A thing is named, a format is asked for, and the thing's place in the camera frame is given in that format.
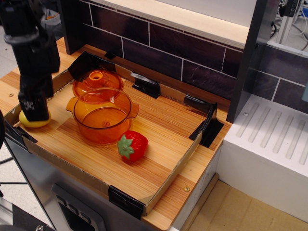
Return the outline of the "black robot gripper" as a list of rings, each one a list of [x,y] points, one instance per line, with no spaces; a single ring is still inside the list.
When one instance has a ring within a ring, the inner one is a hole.
[[[18,100],[30,122],[50,118],[46,98],[53,97],[52,74],[59,71],[60,57],[54,33],[41,26],[31,31],[4,26],[20,72]]]

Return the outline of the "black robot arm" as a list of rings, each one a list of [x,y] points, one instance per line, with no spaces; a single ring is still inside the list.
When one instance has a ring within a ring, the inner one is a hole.
[[[37,0],[2,0],[4,40],[12,46],[20,71],[18,100],[30,122],[50,118],[47,99],[53,96],[52,74],[60,68],[54,33],[43,28]]]

